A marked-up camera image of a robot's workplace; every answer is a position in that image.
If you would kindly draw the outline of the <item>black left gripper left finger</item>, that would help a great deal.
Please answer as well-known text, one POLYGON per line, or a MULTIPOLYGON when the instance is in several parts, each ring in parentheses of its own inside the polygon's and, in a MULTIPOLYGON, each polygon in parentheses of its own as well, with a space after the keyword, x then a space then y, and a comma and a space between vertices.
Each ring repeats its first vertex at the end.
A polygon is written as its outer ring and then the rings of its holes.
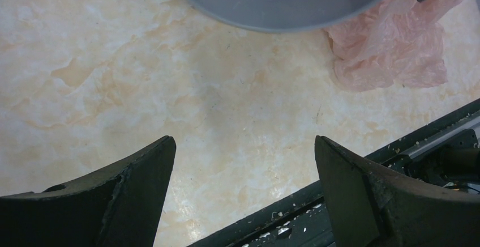
POLYGON ((40 192, 1 197, 2 246, 152 246, 173 171, 165 136, 40 192))

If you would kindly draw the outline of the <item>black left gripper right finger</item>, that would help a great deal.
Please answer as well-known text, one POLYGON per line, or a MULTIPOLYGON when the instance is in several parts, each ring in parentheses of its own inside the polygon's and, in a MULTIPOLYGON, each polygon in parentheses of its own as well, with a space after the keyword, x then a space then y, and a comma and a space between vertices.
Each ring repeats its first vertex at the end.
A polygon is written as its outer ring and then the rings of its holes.
POLYGON ((479 196, 428 184, 324 136, 315 161, 337 246, 478 246, 479 196))

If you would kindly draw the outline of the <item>translucent pink trash bag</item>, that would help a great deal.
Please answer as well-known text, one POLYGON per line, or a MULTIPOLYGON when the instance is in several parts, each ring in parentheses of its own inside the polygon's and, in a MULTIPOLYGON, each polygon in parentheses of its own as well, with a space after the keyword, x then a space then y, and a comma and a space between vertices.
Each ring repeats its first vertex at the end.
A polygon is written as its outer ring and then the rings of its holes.
POLYGON ((368 91, 401 83, 429 88, 447 81, 439 20, 463 0, 382 0, 326 29, 333 71, 343 88, 368 91))

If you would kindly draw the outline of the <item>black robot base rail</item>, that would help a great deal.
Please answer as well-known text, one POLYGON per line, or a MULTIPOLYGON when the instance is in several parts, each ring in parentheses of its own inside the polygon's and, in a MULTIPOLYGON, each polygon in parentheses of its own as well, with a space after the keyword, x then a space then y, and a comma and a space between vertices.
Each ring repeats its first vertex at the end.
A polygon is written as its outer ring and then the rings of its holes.
POLYGON ((315 139, 319 181, 196 246, 478 246, 479 101, 362 157, 315 139))

